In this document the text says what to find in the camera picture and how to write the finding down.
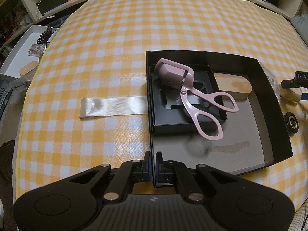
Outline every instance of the black box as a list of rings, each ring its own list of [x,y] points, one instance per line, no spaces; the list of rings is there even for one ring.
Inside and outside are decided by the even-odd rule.
[[[159,136],[154,134],[153,101],[152,101],[152,91],[150,84],[151,83],[150,65],[157,63],[160,58],[166,58],[183,64],[195,64],[195,63],[200,63],[200,61],[202,61],[204,65],[208,65],[211,68],[213,73],[221,72],[234,75],[241,75],[246,77],[250,81],[253,88],[253,92],[251,93],[251,100],[249,100],[248,103],[251,105],[250,110],[252,109],[253,112],[252,117],[256,119],[255,123],[257,122],[258,126],[257,135],[260,136],[261,139],[260,145],[261,145],[261,151],[263,152],[264,156],[264,162],[258,163],[257,165],[253,166],[247,165],[245,169],[233,171],[231,172],[232,174],[235,175],[246,174],[276,164],[293,155],[290,138],[288,136],[287,128],[284,123],[284,118],[280,105],[267,79],[267,76],[265,75],[261,65],[258,63],[258,60],[244,56],[215,53],[215,52],[150,51],[146,53],[147,94],[148,94],[147,99],[148,99],[148,118],[149,118],[149,128],[150,128],[150,145],[152,154],[152,172],[153,172],[155,187],[160,187],[160,185],[157,185],[155,182],[156,171],[155,171],[154,159],[155,159],[155,152],[158,151],[157,145],[159,143],[165,143],[163,148],[160,147],[160,149],[161,150],[168,149],[170,146],[175,145],[172,141],[169,141],[169,139],[170,140],[175,140],[177,138],[180,139],[180,137],[183,136],[183,134],[169,135],[169,136]],[[259,116],[261,115],[261,118],[263,119],[263,125],[259,124],[260,121],[257,120],[257,117],[259,116],[257,115]],[[223,129],[227,124],[229,124],[229,120],[222,126]],[[249,127],[245,125],[245,120],[243,119],[241,119],[241,121],[238,124],[241,124],[242,127],[244,128]],[[185,163],[185,160],[187,158],[179,157],[179,155],[175,153],[176,152],[174,151],[173,148],[173,152],[169,154],[169,157],[165,158],[164,153],[163,157],[166,160],[179,160]],[[248,157],[248,155],[249,154],[245,154],[245,156],[242,157],[238,156],[237,158],[244,159],[245,157]],[[228,162],[230,162],[230,164],[234,163],[232,159],[228,160]]]
[[[38,5],[38,9],[40,10],[41,14],[45,14],[46,12],[52,10],[55,7],[58,7],[59,5],[66,3],[67,0],[42,0],[36,5]]]
[[[193,123],[191,117],[184,109],[184,105],[180,101],[180,91],[160,83],[160,79],[154,73],[154,67],[157,62],[154,59],[147,61],[147,67],[150,71],[150,95],[152,116],[153,116],[153,133],[155,135],[165,134],[179,134],[196,132],[197,128]],[[194,64],[187,64],[194,72],[194,87],[205,94],[218,92],[218,85],[216,79],[208,65],[202,65],[202,62],[196,62]],[[193,106],[211,113],[215,116],[220,124],[223,124],[227,120],[227,114],[225,111],[209,104],[205,100],[201,100],[199,97],[188,94],[190,103]],[[217,97],[216,102],[223,105],[222,98]],[[215,123],[206,116],[198,116],[200,127],[203,131],[216,130]]]

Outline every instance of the yellow and white checkered tablecloth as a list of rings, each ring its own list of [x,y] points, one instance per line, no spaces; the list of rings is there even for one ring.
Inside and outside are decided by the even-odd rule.
[[[140,159],[150,149],[147,115],[79,118],[85,97],[147,94],[145,52],[201,50],[257,58],[282,79],[307,70],[308,49],[282,16],[244,0],[89,0],[45,52],[24,105],[16,197],[80,171]],[[294,156],[245,178],[288,195],[308,195],[307,109],[293,112]]]

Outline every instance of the white cable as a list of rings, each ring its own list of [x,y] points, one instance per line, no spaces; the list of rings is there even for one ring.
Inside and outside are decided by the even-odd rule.
[[[50,17],[40,17],[40,16],[38,15],[38,10],[39,10],[39,7],[38,7],[38,6],[39,6],[39,4],[41,3],[41,1],[42,1],[42,0],[39,1],[38,5],[37,5],[37,7],[36,7],[36,12],[35,12],[35,13],[36,13],[36,16],[37,16],[38,18],[41,18],[41,19],[46,19],[46,18],[55,17],[55,15],[50,16]]]

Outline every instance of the pink eyelash curler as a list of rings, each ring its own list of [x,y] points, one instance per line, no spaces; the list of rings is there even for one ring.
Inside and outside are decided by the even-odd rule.
[[[183,64],[174,62],[174,61],[164,59],[164,58],[161,58],[158,61],[158,63],[155,65],[154,73],[160,77],[162,84],[180,90],[180,95],[181,95],[181,100],[183,102],[183,105],[185,109],[187,110],[187,112],[189,113],[190,117],[192,118],[199,134],[202,137],[208,140],[212,140],[212,141],[219,140],[222,138],[222,128],[221,128],[219,121],[216,119],[216,117],[190,104],[187,98],[187,92],[191,91],[194,95],[200,98],[203,98],[204,100],[208,101],[209,103],[215,105],[216,107],[224,111],[232,112],[232,113],[238,112],[238,106],[234,98],[230,94],[226,92],[215,92],[211,94],[204,94],[200,92],[199,90],[193,87],[195,72],[193,71],[192,68],[185,66]],[[231,100],[234,108],[224,107],[214,101],[216,96],[222,96],[222,95],[225,97],[228,97]],[[198,115],[207,116],[213,122],[215,122],[217,129],[218,129],[217,136],[209,136],[202,131],[200,124],[198,122],[198,118],[197,118]]]

